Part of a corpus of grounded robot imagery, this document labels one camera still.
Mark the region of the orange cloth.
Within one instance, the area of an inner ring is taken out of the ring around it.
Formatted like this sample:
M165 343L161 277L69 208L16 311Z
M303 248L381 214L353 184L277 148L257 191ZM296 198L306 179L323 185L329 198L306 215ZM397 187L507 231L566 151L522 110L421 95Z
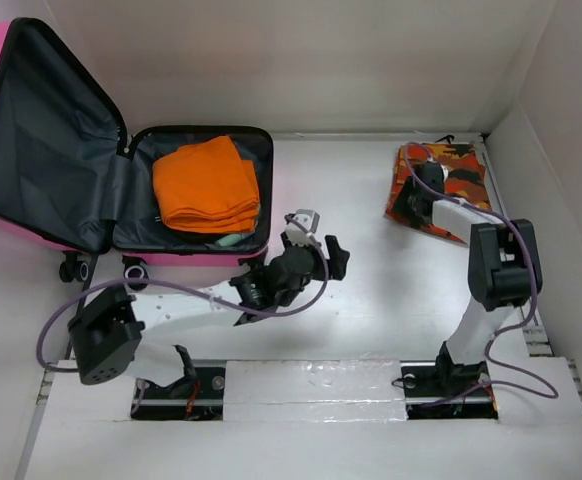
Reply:
M162 223L198 234L246 234L255 230L260 193L252 161L228 136L185 145L159 158L153 190Z

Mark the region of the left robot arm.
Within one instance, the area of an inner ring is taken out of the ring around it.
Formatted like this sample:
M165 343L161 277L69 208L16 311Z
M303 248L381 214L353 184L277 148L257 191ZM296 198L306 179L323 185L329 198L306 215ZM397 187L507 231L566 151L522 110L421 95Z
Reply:
M341 281L350 253L332 235L320 247L306 240L284 243L269 264L207 290L140 294L107 286L68 324L82 384L121 375L183 396L196 378L188 350L177 340L187 330L234 327L297 312L293 302L313 281Z

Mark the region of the green and white tube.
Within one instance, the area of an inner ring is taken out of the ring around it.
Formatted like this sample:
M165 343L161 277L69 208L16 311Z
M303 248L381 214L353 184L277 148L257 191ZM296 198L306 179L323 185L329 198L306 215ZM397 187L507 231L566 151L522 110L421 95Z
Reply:
M250 233L235 233L223 236L214 242L215 245L220 247L231 247L239 244L240 242L250 238L253 235Z

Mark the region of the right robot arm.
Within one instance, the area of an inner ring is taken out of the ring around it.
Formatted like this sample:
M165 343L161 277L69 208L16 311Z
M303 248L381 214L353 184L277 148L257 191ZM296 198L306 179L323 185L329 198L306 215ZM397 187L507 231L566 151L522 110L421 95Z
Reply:
M428 160L409 163L410 175L394 204L420 226L436 227L469 249L467 282L470 300L455 331L427 369L411 372L407 392L446 400L466 397L491 382L487 364L495 340L515 327L504 323L516 308L537 306L542 271L535 230L528 220L503 215L445 192L446 169Z

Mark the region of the pink hard-shell suitcase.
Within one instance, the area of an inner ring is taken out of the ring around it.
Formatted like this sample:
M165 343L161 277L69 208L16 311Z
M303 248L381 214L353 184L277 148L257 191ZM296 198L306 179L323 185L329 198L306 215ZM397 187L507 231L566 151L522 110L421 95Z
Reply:
M231 247L164 226L152 167L185 145L228 136L253 162L261 214ZM0 23L0 227L64 255L64 282L111 250L142 289L151 265L236 267L263 258L271 229L274 145L251 126L154 126L129 134L108 94L45 22Z

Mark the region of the orange camouflage garment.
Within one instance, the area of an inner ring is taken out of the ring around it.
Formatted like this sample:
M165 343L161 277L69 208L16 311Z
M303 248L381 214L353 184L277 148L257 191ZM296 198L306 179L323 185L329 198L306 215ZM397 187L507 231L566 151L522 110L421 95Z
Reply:
M491 203L485 186L486 167L478 161L475 146L471 143L425 143L398 149L385 216L409 228L440 237L455 243L464 241L452 232L433 225L420 225L407 210L409 187L405 182L413 167L424 162L437 162L449 169L445 195L461 197L481 208L489 209Z

